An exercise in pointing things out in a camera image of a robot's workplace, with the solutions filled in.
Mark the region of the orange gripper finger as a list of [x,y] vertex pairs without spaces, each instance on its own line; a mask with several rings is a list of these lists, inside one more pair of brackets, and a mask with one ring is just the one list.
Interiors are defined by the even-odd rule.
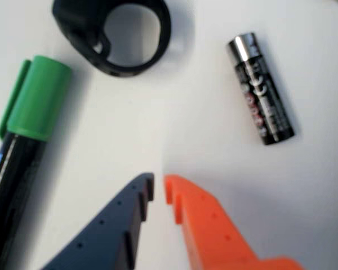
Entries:
[[302,269],[288,257],[260,259],[219,200],[194,182],[164,177],[166,201],[181,225],[192,269]]

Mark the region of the grey-blue gripper finger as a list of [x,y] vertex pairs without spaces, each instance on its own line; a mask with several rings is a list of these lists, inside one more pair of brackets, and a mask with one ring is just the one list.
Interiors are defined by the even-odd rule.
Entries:
[[154,174],[135,177],[44,269],[134,269]]

